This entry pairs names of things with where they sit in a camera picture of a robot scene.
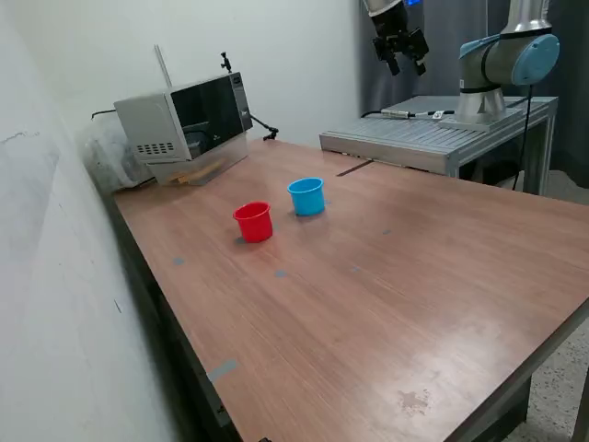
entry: red cup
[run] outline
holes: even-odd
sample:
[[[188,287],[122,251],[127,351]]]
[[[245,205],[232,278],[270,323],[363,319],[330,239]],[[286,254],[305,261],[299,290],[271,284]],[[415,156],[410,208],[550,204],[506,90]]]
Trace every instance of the red cup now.
[[[270,205],[263,201],[254,201],[239,207],[233,217],[239,223],[241,236],[246,242],[262,242],[272,236]]]

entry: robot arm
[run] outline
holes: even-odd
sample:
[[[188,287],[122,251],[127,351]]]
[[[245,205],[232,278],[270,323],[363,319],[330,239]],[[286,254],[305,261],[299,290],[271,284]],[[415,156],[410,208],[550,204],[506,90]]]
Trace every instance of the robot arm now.
[[[460,102],[456,119],[489,122],[505,113],[501,85],[531,86],[554,68],[559,39],[547,21],[549,0],[512,0],[501,34],[460,48]]]
[[[420,0],[409,0],[409,4]],[[403,0],[364,0],[368,14],[376,27],[376,54],[388,64],[393,76],[400,71],[396,53],[409,57],[418,75],[425,72],[423,57],[430,51],[421,29],[408,30],[408,14]]]
[[[408,30],[406,8],[421,0],[364,0],[376,28],[378,58],[386,61],[393,76],[399,73],[396,54],[425,72],[423,57],[429,48],[421,29]],[[505,114],[501,85],[533,85],[554,68],[559,40],[547,21],[549,0],[512,0],[508,23],[501,34],[466,43],[460,49],[461,122],[489,122]]]

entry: microwave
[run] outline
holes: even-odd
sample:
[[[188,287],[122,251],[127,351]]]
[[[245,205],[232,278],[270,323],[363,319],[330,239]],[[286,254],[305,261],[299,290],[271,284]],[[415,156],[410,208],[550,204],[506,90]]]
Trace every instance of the microwave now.
[[[239,72],[114,103],[138,161],[192,161],[252,127]]]

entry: gray curtain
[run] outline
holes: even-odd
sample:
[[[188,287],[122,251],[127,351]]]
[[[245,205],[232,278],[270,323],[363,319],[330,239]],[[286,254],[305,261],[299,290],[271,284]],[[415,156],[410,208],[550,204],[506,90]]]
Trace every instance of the gray curtain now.
[[[460,46],[501,32],[509,5],[510,0],[422,0],[412,6],[411,24],[422,26],[430,46],[427,72],[422,77],[415,75],[411,63],[402,56],[401,74],[396,77],[376,60],[371,46],[375,30],[363,14],[363,110],[379,110],[415,95],[457,95]],[[535,86],[534,93],[560,98],[551,168],[589,188],[589,1],[552,0],[549,20],[560,39],[560,59],[549,77]],[[505,93],[525,95],[517,87],[507,87]]]

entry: plastic cup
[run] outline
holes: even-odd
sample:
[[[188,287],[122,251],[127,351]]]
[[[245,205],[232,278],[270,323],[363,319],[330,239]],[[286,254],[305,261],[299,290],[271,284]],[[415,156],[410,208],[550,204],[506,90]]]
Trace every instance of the plastic cup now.
[[[272,236],[270,205],[254,201],[239,207],[233,217],[239,223],[241,236],[246,242],[262,242]]]
[[[325,210],[323,180],[321,178],[303,178],[291,182],[288,192],[293,199],[294,211],[297,215],[317,215]]]

